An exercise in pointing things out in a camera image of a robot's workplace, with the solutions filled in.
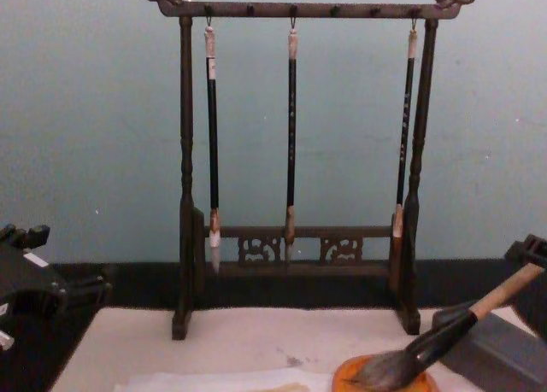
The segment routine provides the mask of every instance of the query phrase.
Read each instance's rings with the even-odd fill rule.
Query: orange dish
[[[346,360],[334,373],[332,392],[365,392],[364,389],[347,383],[346,379],[352,379],[371,358],[372,356],[358,356]],[[408,387],[398,392],[439,392],[439,390],[433,378],[423,372]]]

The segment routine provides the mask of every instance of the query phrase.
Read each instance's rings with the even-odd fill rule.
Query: carved wooden crossbar
[[[415,294],[415,239],[420,204],[421,157],[425,144],[429,96],[432,85],[435,38],[439,20],[454,19],[462,5],[474,0],[435,0],[433,4],[392,3],[253,3],[192,2],[189,0],[149,0],[157,2],[167,17],[178,17],[180,25],[180,146],[182,151],[182,197],[179,213],[180,297],[173,318],[173,339],[184,339],[191,312],[215,274],[205,260],[204,243],[209,228],[192,198],[192,56],[191,27],[195,17],[215,18],[339,18],[339,19],[422,19],[426,35],[415,113],[409,192],[403,210],[391,216],[386,226],[297,226],[296,238],[319,240],[318,260],[281,260],[282,226],[223,226],[222,236],[238,239],[238,261],[223,262],[219,274],[234,278],[249,276],[377,276],[387,278],[397,299],[397,311],[409,334],[420,329]],[[390,239],[387,263],[364,260],[363,243],[369,238]]]

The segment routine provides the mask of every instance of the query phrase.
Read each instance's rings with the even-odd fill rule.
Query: white tabletop
[[[421,310],[421,330],[435,310]],[[495,312],[526,327],[510,308]],[[192,314],[184,341],[171,340],[173,312],[106,308],[90,325],[53,392],[111,392],[131,377],[216,374],[297,367],[330,373],[345,360],[402,348],[412,339],[391,310],[236,308]],[[441,364],[443,391],[479,390]]]

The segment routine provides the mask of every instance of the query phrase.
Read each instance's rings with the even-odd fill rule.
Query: wooden post
[[[410,162],[409,193],[403,211],[403,252],[397,298],[401,302],[399,316],[403,328],[412,335],[418,335],[420,332],[420,314],[416,305],[415,271],[416,229],[420,212],[418,186],[420,185],[421,156],[426,141],[427,113],[431,93],[437,27],[438,20],[426,20],[426,37],[421,61],[420,88],[416,104],[412,161]]]
[[[179,18],[180,24],[180,147],[182,150],[182,197],[179,209],[180,296],[173,316],[173,339],[185,339],[193,309],[194,240],[192,218],[194,200],[191,195],[193,145],[193,106],[191,81],[192,18]]]

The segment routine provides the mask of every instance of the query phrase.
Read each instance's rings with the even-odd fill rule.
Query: wooden brush handle
[[[494,290],[475,302],[469,308],[478,320],[483,319],[492,309],[502,306],[511,296],[522,290],[545,270],[535,264],[527,264]]]

